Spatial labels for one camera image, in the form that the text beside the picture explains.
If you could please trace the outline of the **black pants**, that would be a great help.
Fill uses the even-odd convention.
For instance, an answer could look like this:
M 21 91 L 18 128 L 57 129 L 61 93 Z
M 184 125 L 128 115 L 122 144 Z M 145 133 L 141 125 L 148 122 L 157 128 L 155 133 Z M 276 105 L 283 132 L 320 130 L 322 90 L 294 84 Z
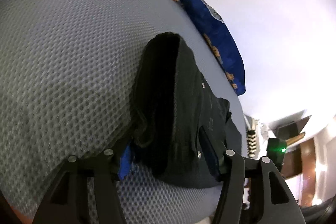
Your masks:
M 165 183 L 217 186 L 225 150 L 242 150 L 230 103 L 215 96 L 179 34 L 158 34 L 146 45 L 132 105 L 135 156 Z

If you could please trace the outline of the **blue floral blanket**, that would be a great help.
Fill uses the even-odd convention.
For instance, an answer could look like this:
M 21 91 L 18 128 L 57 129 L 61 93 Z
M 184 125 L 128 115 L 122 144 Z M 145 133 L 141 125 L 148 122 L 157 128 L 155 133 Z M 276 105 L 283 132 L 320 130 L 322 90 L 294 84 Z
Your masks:
M 185 10 L 208 44 L 238 96 L 246 91 L 242 56 L 229 29 L 217 11 L 204 0 L 173 0 Z

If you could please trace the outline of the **grey mesh mattress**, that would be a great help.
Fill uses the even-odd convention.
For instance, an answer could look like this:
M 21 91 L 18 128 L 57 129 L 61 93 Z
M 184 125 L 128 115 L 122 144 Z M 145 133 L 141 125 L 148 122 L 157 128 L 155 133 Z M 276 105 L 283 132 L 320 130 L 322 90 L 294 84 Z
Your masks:
M 94 156 L 131 124 L 146 44 L 180 34 L 240 132 L 241 104 L 172 0 L 1 0 L 1 192 L 32 219 L 64 159 Z

